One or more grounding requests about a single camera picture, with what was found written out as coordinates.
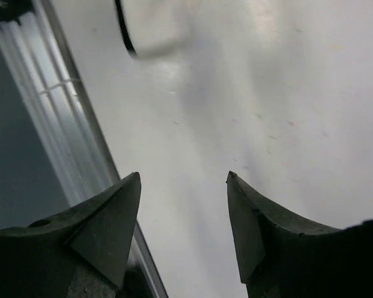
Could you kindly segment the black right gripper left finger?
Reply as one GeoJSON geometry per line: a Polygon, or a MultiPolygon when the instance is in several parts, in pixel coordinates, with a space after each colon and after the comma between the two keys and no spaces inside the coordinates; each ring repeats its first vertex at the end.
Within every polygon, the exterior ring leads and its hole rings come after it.
{"type": "Polygon", "coordinates": [[[59,214],[0,230],[0,297],[114,297],[140,193],[134,172],[59,214]]]}

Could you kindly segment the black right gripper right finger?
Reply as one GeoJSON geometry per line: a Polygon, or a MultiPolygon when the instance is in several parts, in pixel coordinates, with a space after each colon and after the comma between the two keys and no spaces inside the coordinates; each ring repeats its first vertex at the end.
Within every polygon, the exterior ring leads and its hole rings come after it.
{"type": "Polygon", "coordinates": [[[373,220],[337,229],[271,201],[234,172],[226,184],[249,297],[373,297],[373,220]]]}

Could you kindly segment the white sock with black stripes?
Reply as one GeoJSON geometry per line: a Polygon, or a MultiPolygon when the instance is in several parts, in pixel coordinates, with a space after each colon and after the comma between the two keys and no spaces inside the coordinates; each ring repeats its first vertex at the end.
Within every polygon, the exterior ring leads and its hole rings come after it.
{"type": "Polygon", "coordinates": [[[174,52],[191,37],[186,1],[115,1],[124,46],[133,58],[146,60],[174,52]]]}

